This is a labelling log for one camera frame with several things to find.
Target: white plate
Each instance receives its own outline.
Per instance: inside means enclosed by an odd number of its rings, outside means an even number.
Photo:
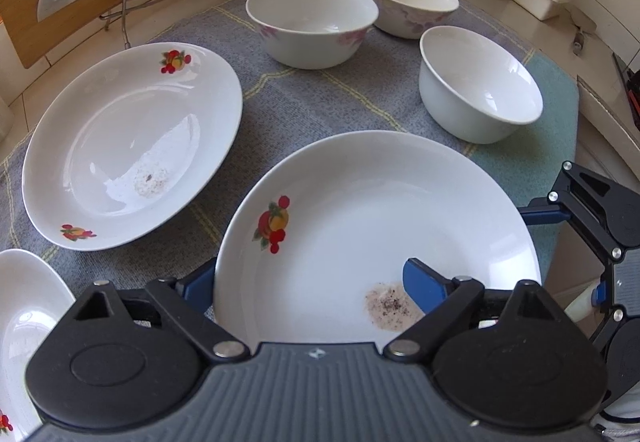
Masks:
[[[276,254],[267,227],[286,233]],[[420,317],[401,287],[414,256],[491,288],[540,281],[518,210],[469,159],[406,133],[335,135],[276,165],[236,211],[216,265],[216,320],[252,350],[261,341],[382,348]],[[379,305],[385,329],[368,311]]]
[[[17,248],[0,252],[0,409],[13,427],[0,431],[0,440],[19,442],[40,426],[24,371],[73,302],[60,276],[35,254]]]
[[[22,172],[31,222],[71,250],[139,238],[210,180],[241,114],[236,73],[205,48],[154,43],[99,62],[62,90],[33,134]]]

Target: fruit decal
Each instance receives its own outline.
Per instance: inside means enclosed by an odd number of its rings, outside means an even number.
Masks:
[[[179,52],[177,50],[171,50],[170,52],[162,52],[164,59],[160,61],[162,68],[160,71],[163,74],[173,74],[176,70],[182,70],[185,65],[191,63],[191,56],[185,54],[184,50]]]
[[[265,39],[268,39],[270,37],[274,37],[276,39],[278,38],[277,28],[269,27],[266,25],[258,25],[258,32],[260,32],[260,36]]]
[[[354,46],[359,45],[364,41],[365,36],[367,35],[368,28],[363,28],[361,30],[353,30],[351,32],[345,32],[344,34],[338,37],[338,43],[340,45]]]
[[[87,238],[95,238],[93,231],[85,231],[83,228],[74,227],[69,224],[65,224],[61,227],[62,229],[60,229],[60,232],[62,233],[62,236],[72,242],[76,240],[86,240]]]
[[[278,245],[284,240],[284,229],[289,223],[289,197],[281,196],[278,203],[271,202],[269,210],[263,212],[258,218],[258,228],[254,232],[254,241],[260,240],[262,250],[271,245],[270,251],[276,254],[280,250]]]
[[[9,431],[13,430],[14,427],[9,424],[9,418],[7,417],[7,415],[2,413],[2,410],[0,409],[0,433],[7,435]]]

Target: food residue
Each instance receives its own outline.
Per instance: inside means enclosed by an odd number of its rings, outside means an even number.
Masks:
[[[424,316],[402,282],[377,284],[367,292],[365,304],[372,323],[382,330],[403,332]]]

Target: blue mat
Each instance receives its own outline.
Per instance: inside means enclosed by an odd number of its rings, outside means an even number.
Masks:
[[[267,170],[302,146],[352,130],[398,130],[441,142],[484,168],[516,205],[544,196],[562,161],[574,157],[575,82],[511,30],[465,2],[443,23],[471,29],[507,49],[526,64],[544,98],[545,110],[536,124],[491,146],[460,141],[428,114],[418,92],[417,41],[373,29],[346,63],[322,71],[295,70],[262,51],[245,1],[230,0],[183,20],[154,40],[189,42],[217,52],[236,70],[244,91],[238,137],[194,201],[160,228],[122,247],[73,252],[51,245],[35,231],[22,203],[27,137],[0,170],[1,248],[21,247],[38,254],[75,294],[95,279],[135,288],[160,276],[180,278],[217,254],[234,211]],[[558,226],[537,226],[531,232],[544,278]]]

